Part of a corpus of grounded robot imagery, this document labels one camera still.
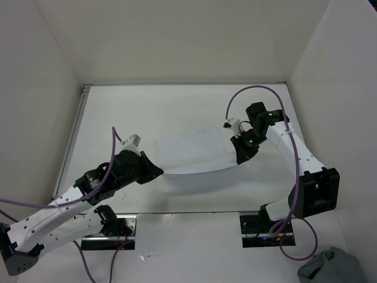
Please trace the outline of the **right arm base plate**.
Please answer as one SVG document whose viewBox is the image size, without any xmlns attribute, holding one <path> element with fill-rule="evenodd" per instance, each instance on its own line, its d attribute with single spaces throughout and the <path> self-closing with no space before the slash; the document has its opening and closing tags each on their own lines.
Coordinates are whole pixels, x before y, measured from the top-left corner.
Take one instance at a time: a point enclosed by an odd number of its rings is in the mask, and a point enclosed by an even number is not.
<svg viewBox="0 0 377 283">
<path fill-rule="evenodd" d="M 243 248 L 279 247 L 282 239 L 283 246 L 296 245 L 290 222 L 278 236 L 271 236 L 269 230 L 275 222 L 264 221 L 258 212 L 240 213 L 239 220 Z"/>
</svg>

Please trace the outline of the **white skirt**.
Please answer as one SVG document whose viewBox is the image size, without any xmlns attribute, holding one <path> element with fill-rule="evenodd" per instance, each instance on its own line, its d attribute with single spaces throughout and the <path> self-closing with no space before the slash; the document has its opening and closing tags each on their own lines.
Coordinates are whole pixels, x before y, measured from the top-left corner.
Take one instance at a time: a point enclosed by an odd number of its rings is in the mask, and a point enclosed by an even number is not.
<svg viewBox="0 0 377 283">
<path fill-rule="evenodd" d="M 237 165 L 236 154 L 226 149 L 216 126 L 157 139 L 154 148 L 156 165 L 167 176 L 210 173 Z"/>
</svg>

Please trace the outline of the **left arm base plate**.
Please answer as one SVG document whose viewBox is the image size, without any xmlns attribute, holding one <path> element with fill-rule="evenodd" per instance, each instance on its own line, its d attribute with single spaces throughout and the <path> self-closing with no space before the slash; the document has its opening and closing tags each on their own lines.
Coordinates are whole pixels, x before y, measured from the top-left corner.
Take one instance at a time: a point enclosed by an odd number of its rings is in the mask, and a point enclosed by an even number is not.
<svg viewBox="0 0 377 283">
<path fill-rule="evenodd" d="M 81 249 L 83 251 L 115 251 L 125 244 L 121 250 L 134 250 L 137 215 L 119 213 L 117 218 L 117 226 L 111 232 L 82 237 Z"/>
</svg>

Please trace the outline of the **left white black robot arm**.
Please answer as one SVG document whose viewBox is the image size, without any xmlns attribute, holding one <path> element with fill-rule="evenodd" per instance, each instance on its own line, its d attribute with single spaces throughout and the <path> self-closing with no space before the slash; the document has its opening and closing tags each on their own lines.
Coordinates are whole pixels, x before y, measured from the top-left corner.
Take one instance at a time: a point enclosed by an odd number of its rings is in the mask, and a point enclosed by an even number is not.
<svg viewBox="0 0 377 283">
<path fill-rule="evenodd" d="M 57 202 L 87 196 L 99 186 L 92 197 L 61 208 L 42 209 L 12 225 L 1 224 L 1 257 L 8 274 L 16 276 L 29 270 L 47 253 L 80 237 L 112 235 L 117 230 L 117 216 L 101 201 L 133 182 L 143 185 L 163 173 L 144 152 L 123 150 L 112 163 L 87 171 Z"/>
</svg>

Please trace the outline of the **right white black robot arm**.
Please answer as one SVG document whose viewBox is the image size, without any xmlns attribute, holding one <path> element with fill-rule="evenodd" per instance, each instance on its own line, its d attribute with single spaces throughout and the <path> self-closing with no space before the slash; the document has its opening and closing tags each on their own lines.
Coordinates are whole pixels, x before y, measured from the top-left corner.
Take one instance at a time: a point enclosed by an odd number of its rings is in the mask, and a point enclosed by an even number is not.
<svg viewBox="0 0 377 283">
<path fill-rule="evenodd" d="M 327 168 L 309 151 L 293 130 L 283 110 L 266 110 L 262 102 L 246 109 L 249 130 L 239 119 L 227 118 L 224 127 L 233 131 L 232 142 L 236 162 L 242 164 L 253 158 L 260 145 L 271 142 L 291 169 L 295 185 L 288 197 L 262 205 L 258 217 L 259 227 L 270 232 L 279 221 L 290 218 L 306 218 L 336 208 L 340 175 L 335 168 Z"/>
</svg>

